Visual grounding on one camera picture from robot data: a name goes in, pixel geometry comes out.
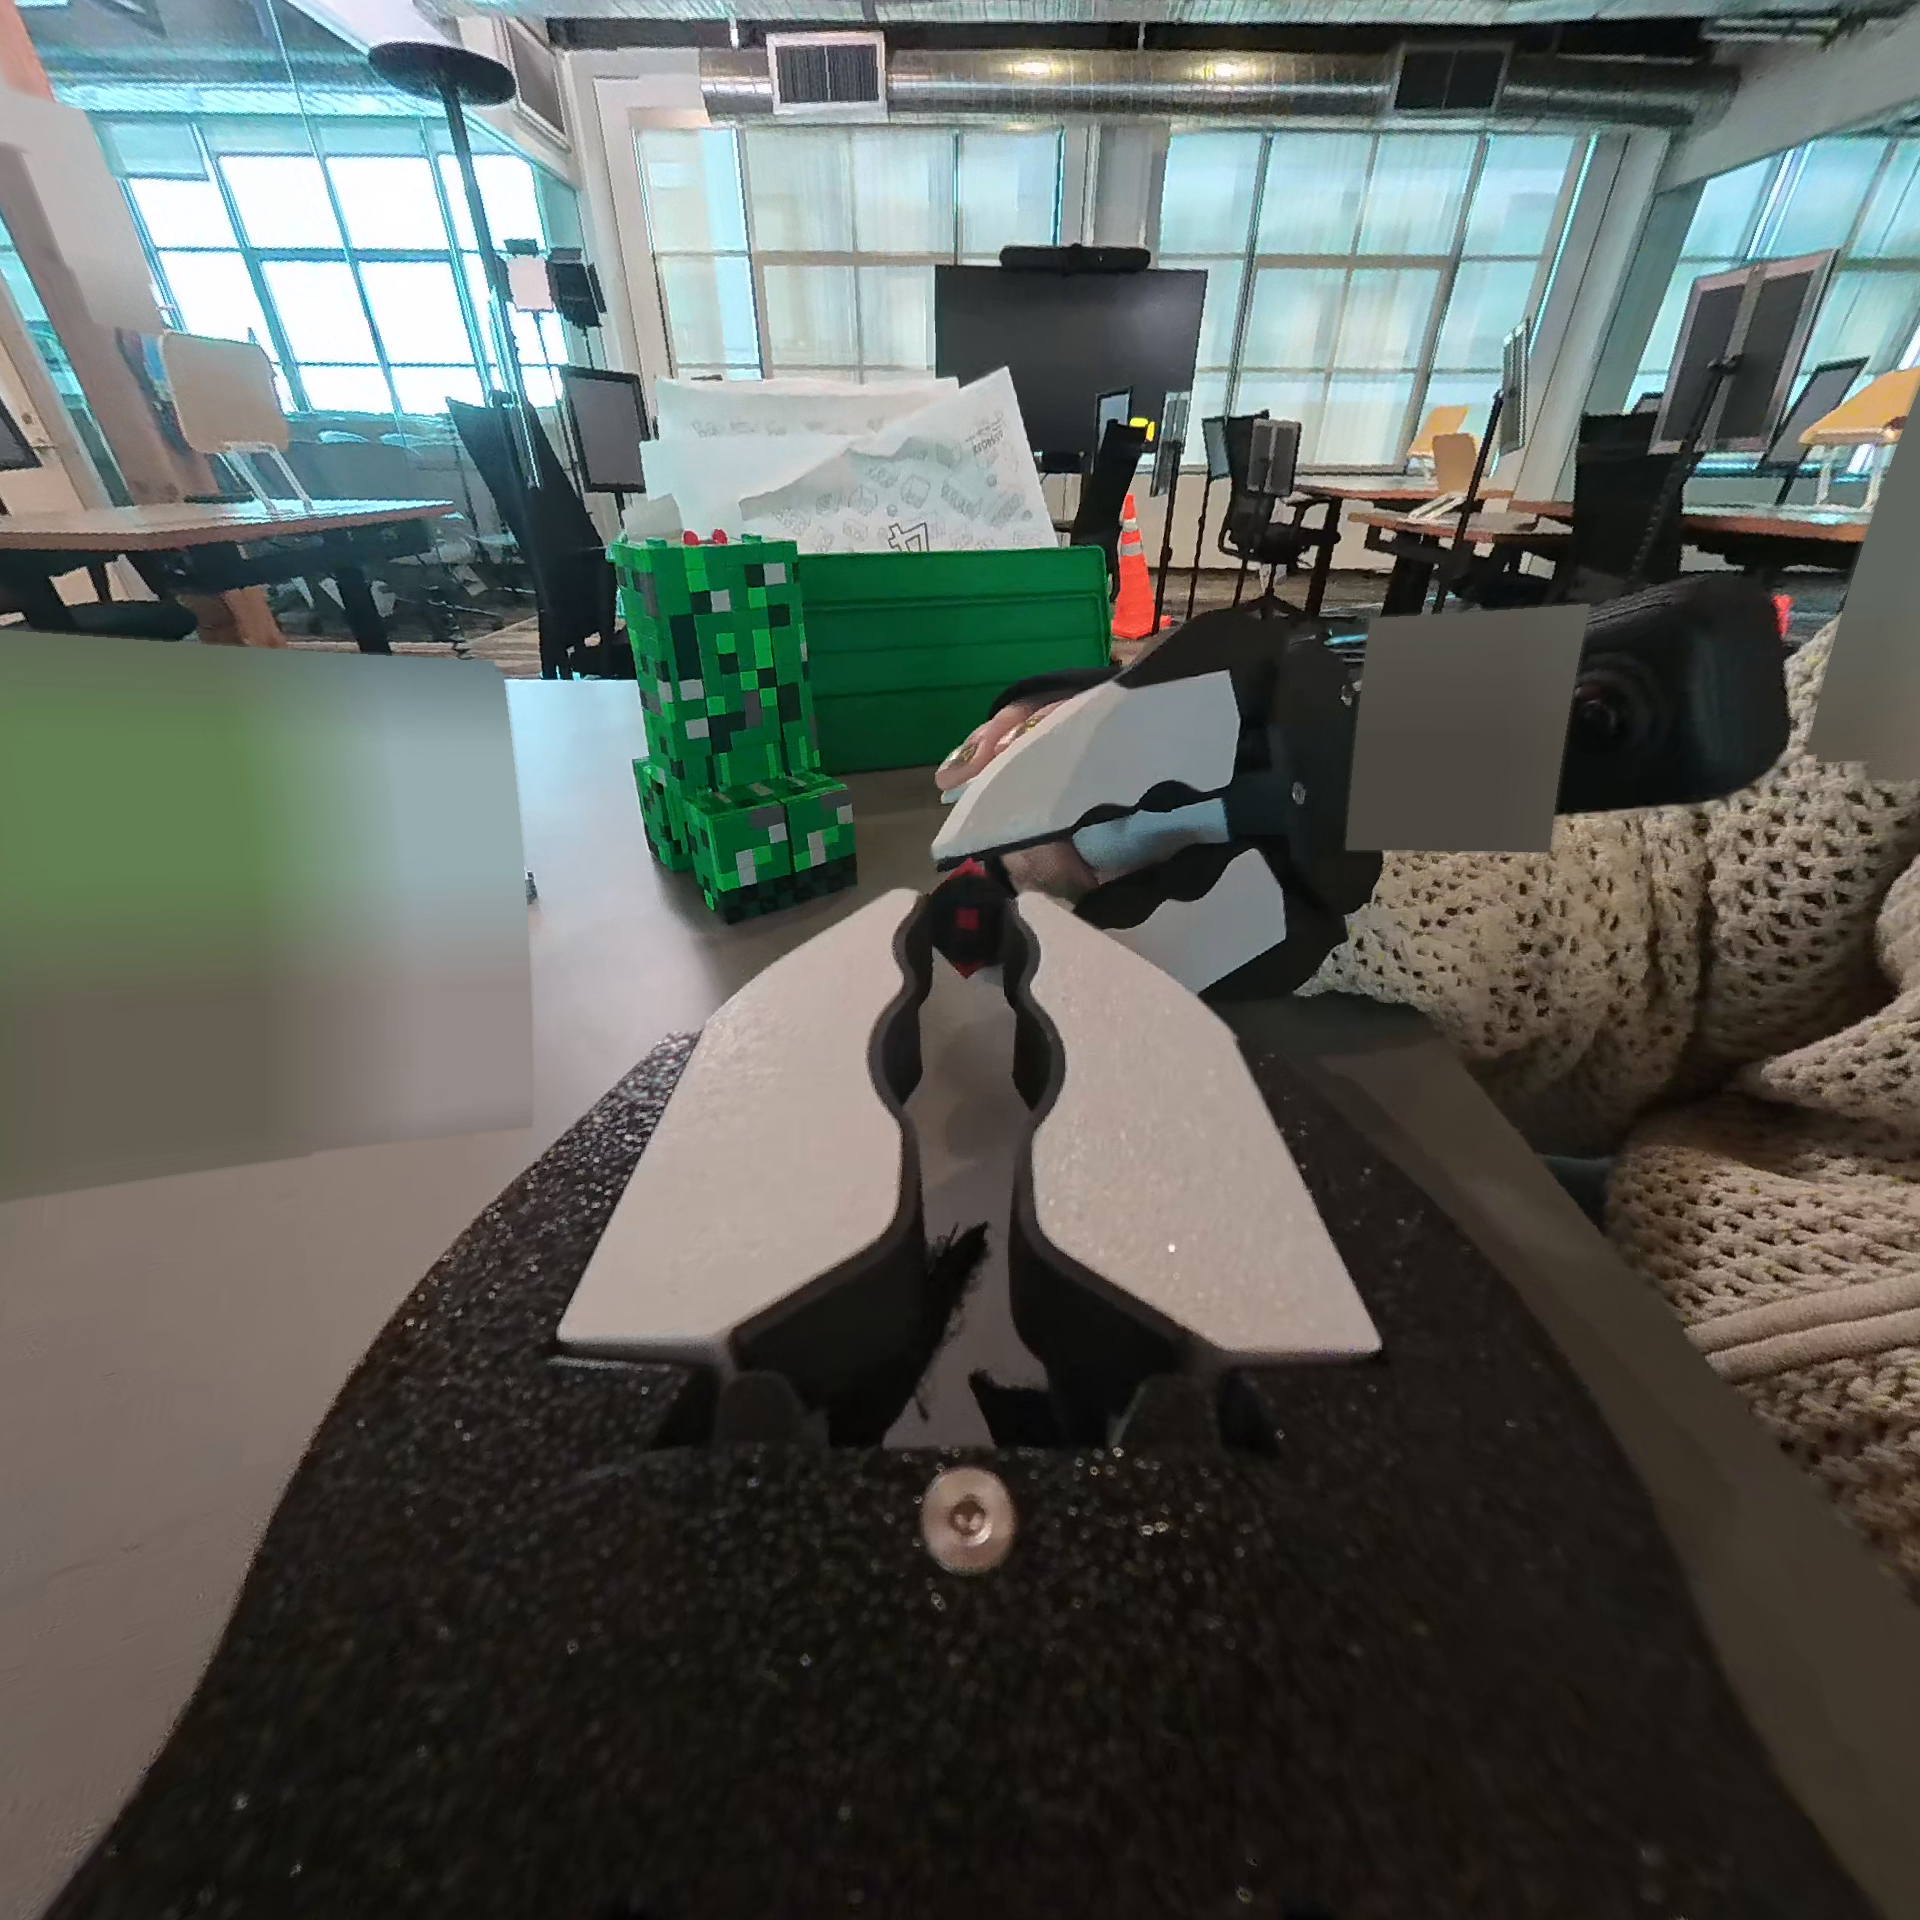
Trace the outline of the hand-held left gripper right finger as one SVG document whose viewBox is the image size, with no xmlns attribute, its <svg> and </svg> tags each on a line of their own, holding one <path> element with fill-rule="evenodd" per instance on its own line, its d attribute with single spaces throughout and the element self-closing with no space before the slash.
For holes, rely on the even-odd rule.
<svg viewBox="0 0 1920 1920">
<path fill-rule="evenodd" d="M 1038 1254 L 1200 1367 L 1380 1351 L 1232 1027 L 1151 961 L 1019 897 L 1045 1087 L 1029 1132 Z"/>
</svg>

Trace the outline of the dual black monitors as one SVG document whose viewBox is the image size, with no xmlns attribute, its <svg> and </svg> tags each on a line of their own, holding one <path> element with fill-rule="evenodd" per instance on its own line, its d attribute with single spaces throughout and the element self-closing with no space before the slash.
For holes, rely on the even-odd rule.
<svg viewBox="0 0 1920 1920">
<path fill-rule="evenodd" d="M 1766 450 L 1837 250 L 1760 259 L 1692 282 L 1648 450 Z"/>
</svg>

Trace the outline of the green pixel lego creeper figure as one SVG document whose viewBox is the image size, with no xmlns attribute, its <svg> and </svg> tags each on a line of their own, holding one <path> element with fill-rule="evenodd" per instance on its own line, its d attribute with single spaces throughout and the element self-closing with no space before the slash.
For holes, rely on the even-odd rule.
<svg viewBox="0 0 1920 1920">
<path fill-rule="evenodd" d="M 820 755 L 793 543 L 625 540 L 609 565 L 655 866 L 691 875 L 724 925 L 850 889 L 856 810 Z"/>
</svg>

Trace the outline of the black highback office chair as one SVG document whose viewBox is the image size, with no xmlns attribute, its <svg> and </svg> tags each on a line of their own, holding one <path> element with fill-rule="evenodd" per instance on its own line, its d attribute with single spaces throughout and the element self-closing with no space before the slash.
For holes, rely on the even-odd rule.
<svg viewBox="0 0 1920 1920">
<path fill-rule="evenodd" d="M 1682 492 L 1698 446 L 1652 450 L 1652 416 L 1585 416 L 1575 446 L 1569 540 L 1546 605 L 1602 605 L 1676 580 Z"/>
</svg>

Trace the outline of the white ceiling air vent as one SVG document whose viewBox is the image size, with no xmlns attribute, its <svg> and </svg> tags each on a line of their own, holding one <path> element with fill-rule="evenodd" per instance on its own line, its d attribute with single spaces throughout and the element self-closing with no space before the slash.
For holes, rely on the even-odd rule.
<svg viewBox="0 0 1920 1920">
<path fill-rule="evenodd" d="M 802 125 L 882 125 L 888 118 L 886 37 L 770 34 L 770 113 Z"/>
</svg>

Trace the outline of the black office chair with headrest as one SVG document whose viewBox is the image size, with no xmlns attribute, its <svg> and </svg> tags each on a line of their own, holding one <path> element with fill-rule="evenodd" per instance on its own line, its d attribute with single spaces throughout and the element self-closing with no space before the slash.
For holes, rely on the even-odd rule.
<svg viewBox="0 0 1920 1920">
<path fill-rule="evenodd" d="M 1340 503 L 1320 501 L 1322 518 L 1306 521 L 1317 501 L 1298 496 L 1298 420 L 1275 420 L 1267 411 L 1251 418 L 1222 418 L 1217 441 L 1228 468 L 1228 510 L 1217 530 L 1217 547 L 1234 557 L 1234 605 L 1246 594 L 1246 574 L 1262 571 L 1260 612 L 1295 612 L 1275 589 L 1284 571 L 1308 568 L 1306 617 L 1320 617 L 1331 555 L 1340 545 Z"/>
</svg>

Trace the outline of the large black display screen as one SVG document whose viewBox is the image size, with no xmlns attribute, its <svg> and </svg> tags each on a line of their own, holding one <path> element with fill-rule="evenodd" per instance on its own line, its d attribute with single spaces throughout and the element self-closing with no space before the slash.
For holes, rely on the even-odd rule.
<svg viewBox="0 0 1920 1920">
<path fill-rule="evenodd" d="M 1007 369 L 1029 446 L 1095 450 L 1100 395 L 1125 392 L 1138 418 L 1196 382 L 1208 275 L 1042 275 L 935 269 L 935 373 L 961 385 Z"/>
</svg>

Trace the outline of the tilted black monitor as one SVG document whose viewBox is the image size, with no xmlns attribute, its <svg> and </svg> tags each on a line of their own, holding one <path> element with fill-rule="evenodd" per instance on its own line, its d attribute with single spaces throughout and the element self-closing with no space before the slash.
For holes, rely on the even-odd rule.
<svg viewBox="0 0 1920 1920">
<path fill-rule="evenodd" d="M 1812 365 L 1798 395 L 1786 404 L 1752 470 L 1762 478 L 1796 475 L 1810 450 L 1804 435 L 1849 397 L 1862 369 L 1865 357 L 1845 357 Z"/>
</svg>

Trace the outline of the white plastic chair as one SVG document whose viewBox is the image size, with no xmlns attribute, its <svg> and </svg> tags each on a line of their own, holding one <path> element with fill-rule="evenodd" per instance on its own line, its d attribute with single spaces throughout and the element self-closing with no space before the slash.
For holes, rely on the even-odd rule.
<svg viewBox="0 0 1920 1920">
<path fill-rule="evenodd" d="M 257 342 L 167 330 L 160 373 L 190 450 L 228 468 L 272 514 L 314 514 L 289 468 L 289 420 Z"/>
</svg>

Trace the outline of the orange traffic cone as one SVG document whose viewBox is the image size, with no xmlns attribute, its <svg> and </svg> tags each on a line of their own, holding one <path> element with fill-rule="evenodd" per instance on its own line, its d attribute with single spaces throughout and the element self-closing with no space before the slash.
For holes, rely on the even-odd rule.
<svg viewBox="0 0 1920 1920">
<path fill-rule="evenodd" d="M 1119 503 L 1118 530 L 1114 640 L 1138 642 L 1160 636 L 1165 629 L 1160 605 L 1156 574 L 1138 534 L 1137 496 L 1130 491 Z"/>
</svg>

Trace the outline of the dark ceiling air vent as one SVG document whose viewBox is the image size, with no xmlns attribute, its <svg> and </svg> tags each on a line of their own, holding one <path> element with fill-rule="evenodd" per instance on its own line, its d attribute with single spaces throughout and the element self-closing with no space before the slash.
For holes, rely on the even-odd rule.
<svg viewBox="0 0 1920 1920">
<path fill-rule="evenodd" d="M 1507 42 L 1405 42 L 1394 113 L 1493 113 L 1507 79 Z"/>
</svg>

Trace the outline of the person's right hand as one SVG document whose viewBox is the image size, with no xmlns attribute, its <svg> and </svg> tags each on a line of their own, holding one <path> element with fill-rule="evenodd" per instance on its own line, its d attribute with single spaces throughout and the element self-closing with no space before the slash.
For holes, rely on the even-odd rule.
<svg viewBox="0 0 1920 1920">
<path fill-rule="evenodd" d="M 937 767 L 935 786 L 940 802 L 957 802 L 967 783 L 973 783 L 1002 751 L 1010 751 L 1029 729 L 1034 729 L 1052 707 L 1066 704 L 1075 697 L 1058 690 L 1029 691 L 999 702 L 986 723 L 979 723 Z"/>
</svg>

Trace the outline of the green plastic box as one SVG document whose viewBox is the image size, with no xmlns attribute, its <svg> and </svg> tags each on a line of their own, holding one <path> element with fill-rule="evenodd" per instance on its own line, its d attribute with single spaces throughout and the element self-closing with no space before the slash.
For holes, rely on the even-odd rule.
<svg viewBox="0 0 1920 1920">
<path fill-rule="evenodd" d="M 1095 545 L 800 555 L 805 679 L 832 777 L 931 767 L 1010 687 L 1111 655 Z"/>
</svg>

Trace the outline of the cream knit sweater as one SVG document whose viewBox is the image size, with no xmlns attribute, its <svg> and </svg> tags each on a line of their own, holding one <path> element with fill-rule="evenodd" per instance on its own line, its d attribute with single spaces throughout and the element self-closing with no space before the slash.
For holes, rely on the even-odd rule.
<svg viewBox="0 0 1920 1920">
<path fill-rule="evenodd" d="M 1647 1124 L 1605 1231 L 1917 1601 L 1917 1016 L 1896 1007 Z"/>
</svg>

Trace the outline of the small red black lego piece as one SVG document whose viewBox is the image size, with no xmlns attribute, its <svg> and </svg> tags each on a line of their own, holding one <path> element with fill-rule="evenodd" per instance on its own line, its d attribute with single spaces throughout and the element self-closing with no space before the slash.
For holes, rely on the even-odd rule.
<svg viewBox="0 0 1920 1920">
<path fill-rule="evenodd" d="M 999 968 L 1015 889 L 995 860 L 967 860 L 928 895 L 931 946 L 961 975 Z"/>
</svg>

